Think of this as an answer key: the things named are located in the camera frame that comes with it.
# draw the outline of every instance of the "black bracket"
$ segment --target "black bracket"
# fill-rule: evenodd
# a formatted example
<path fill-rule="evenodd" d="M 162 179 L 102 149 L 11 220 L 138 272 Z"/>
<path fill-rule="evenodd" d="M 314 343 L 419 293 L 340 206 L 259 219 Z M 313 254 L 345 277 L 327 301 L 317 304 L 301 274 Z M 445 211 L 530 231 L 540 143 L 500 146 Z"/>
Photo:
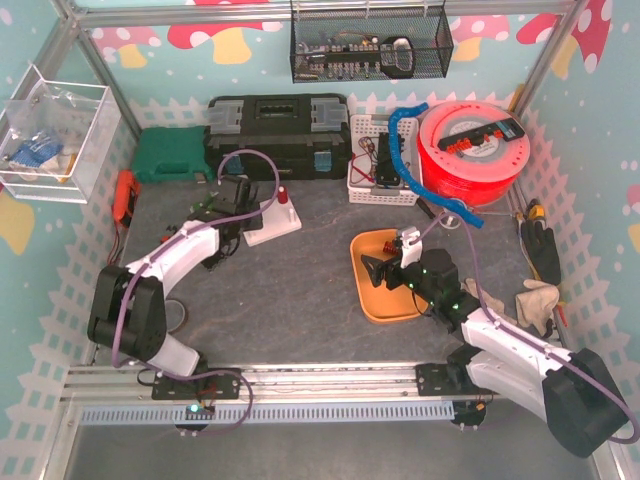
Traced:
<path fill-rule="evenodd" d="M 239 368 L 225 368 L 225 370 L 241 373 Z M 151 392 L 153 400 L 202 400 L 205 403 L 209 400 L 237 400 L 239 396 L 240 381 L 230 374 L 212 375 L 193 382 L 156 375 Z"/>
<path fill-rule="evenodd" d="M 466 402 L 453 402 L 455 416 L 451 423 L 464 425 L 465 427 L 477 427 L 487 416 L 487 404 L 482 400 L 468 400 Z"/>
<path fill-rule="evenodd" d="M 491 390 L 479 388 L 461 369 L 451 363 L 423 363 L 415 366 L 418 395 L 440 397 L 455 395 L 492 395 Z"/>

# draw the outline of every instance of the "white plastic basket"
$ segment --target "white plastic basket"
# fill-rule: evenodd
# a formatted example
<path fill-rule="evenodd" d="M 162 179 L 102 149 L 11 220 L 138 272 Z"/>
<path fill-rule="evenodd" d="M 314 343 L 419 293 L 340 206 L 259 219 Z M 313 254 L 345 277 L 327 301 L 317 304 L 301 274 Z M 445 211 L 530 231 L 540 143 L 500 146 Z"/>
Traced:
<path fill-rule="evenodd" d="M 378 149 L 378 135 L 388 129 L 388 115 L 352 115 L 351 116 L 351 148 L 355 159 L 349 162 L 347 187 L 350 203 L 368 203 L 370 205 L 415 205 L 418 195 L 403 183 L 398 187 L 381 188 L 367 179 L 362 180 L 360 174 L 352 168 L 352 162 L 362 171 L 370 170 L 370 159 L 367 155 L 359 156 L 365 151 L 360 147 L 362 137 L 370 137 Z M 411 172 L 411 176 L 422 183 L 422 165 L 418 153 L 418 120 L 404 118 L 398 123 L 398 133 L 404 139 L 402 160 Z"/>
<path fill-rule="evenodd" d="M 9 165 L 10 155 L 22 140 L 8 133 L 0 143 L 0 181 L 15 198 L 87 203 L 120 122 L 120 110 L 109 87 L 53 82 L 42 77 L 25 100 L 35 110 L 40 108 L 39 98 L 58 89 L 79 96 L 73 107 L 57 108 L 48 126 L 61 138 L 77 139 L 75 161 L 61 165 L 59 171 Z"/>

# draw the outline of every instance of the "mushroom pattern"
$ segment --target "mushroom pattern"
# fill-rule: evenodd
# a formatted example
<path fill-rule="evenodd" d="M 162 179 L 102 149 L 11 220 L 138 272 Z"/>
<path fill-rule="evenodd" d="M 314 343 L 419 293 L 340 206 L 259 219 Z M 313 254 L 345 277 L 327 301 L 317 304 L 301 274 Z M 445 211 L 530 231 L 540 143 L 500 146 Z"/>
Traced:
<path fill-rule="evenodd" d="M 192 0 L 188 5 L 229 5 L 268 3 L 269 0 Z M 233 24 L 172 25 L 167 39 L 177 48 L 190 49 L 213 40 L 213 61 L 222 65 L 238 65 L 251 58 L 251 50 L 244 41 L 242 28 L 276 32 L 280 22 L 248 22 Z"/>
<path fill-rule="evenodd" d="M 458 17 L 449 25 L 449 29 L 457 46 L 451 59 L 454 62 L 470 62 L 480 56 L 483 38 L 499 42 L 509 38 L 509 19 L 505 15 Z"/>
<path fill-rule="evenodd" d="M 640 215 L 640 184 L 631 185 L 627 190 L 627 203 L 631 211 Z M 636 252 L 640 253 L 640 223 L 629 227 L 629 238 Z"/>
<path fill-rule="evenodd" d="M 27 249 L 35 223 L 33 207 L 14 200 L 0 184 L 0 238 L 14 254 L 22 255 Z"/>
<path fill-rule="evenodd" d="M 151 27 L 96 28 L 91 32 L 91 38 L 105 61 L 116 63 L 115 53 L 118 52 L 124 68 L 142 68 L 147 64 L 137 45 L 162 45 Z"/>
<path fill-rule="evenodd" d="M 578 24 L 564 42 L 551 65 L 553 73 L 566 80 L 569 76 L 569 63 L 576 49 L 580 47 L 582 60 L 587 73 L 593 73 L 602 58 L 607 37 L 613 0 L 590 0 L 580 14 Z M 557 17 L 543 13 L 534 17 L 520 29 L 516 38 L 525 45 L 542 42 L 547 39 Z"/>

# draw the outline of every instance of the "wallpaper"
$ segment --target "wallpaper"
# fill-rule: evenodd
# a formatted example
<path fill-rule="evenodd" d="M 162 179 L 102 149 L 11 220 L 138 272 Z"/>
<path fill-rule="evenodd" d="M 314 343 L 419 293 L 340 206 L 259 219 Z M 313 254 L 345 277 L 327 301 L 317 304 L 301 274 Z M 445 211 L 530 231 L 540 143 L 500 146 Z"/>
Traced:
<path fill-rule="evenodd" d="M 190 126 L 206 122 L 208 102 L 220 95 L 332 92 L 358 101 L 374 95 L 383 103 L 410 96 L 503 100 L 525 81 L 551 31 L 552 22 L 531 25 L 533 18 L 450 17 L 456 48 L 447 78 L 401 82 L 293 84 L 286 22 L 96 28 L 92 37 L 143 127 Z"/>
<path fill-rule="evenodd" d="M 49 0 L 2 0 L 0 2 L 0 111 L 58 17 Z"/>
<path fill-rule="evenodd" d="M 49 0 L 0 2 L 2 102 L 56 19 Z M 96 81 L 77 46 L 57 79 Z M 91 289 L 113 242 L 114 183 L 134 146 L 121 124 L 82 207 L 15 200 L 0 186 L 0 478 L 37 478 L 42 467 L 41 446 L 67 369 L 84 361 Z"/>
<path fill-rule="evenodd" d="M 591 0 L 525 116 L 533 160 L 523 177 L 525 192 L 543 200 L 556 232 L 568 334 L 575 347 L 603 356 L 636 415 L 640 99 L 630 52 L 638 49 L 640 4 Z M 638 478 L 638 446 L 613 448 L 627 478 Z"/>

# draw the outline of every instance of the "cloth rag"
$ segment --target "cloth rag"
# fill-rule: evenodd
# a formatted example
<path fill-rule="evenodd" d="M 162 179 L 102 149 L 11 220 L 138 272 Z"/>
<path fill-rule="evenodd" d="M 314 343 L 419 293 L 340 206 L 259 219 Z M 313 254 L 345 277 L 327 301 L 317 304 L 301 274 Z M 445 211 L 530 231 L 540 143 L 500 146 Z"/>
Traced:
<path fill-rule="evenodd" d="M 462 288 L 466 292 L 473 295 L 475 298 L 478 298 L 478 286 L 476 285 L 476 281 L 473 278 L 465 279 L 465 281 L 462 282 Z M 482 290 L 482 297 L 487 303 L 487 307 L 489 307 L 491 310 L 499 314 L 500 318 L 502 318 L 503 320 L 506 320 L 511 325 L 517 324 L 517 322 L 513 318 L 509 317 L 504 313 L 504 303 L 502 301 L 496 298 L 493 298 L 491 295 L 489 295 L 486 292 L 486 290 Z"/>
<path fill-rule="evenodd" d="M 544 336 L 547 333 L 547 322 L 560 300 L 560 291 L 554 285 L 532 279 L 525 280 L 524 286 L 529 291 L 516 295 L 518 324 L 522 328 L 533 325 Z"/>

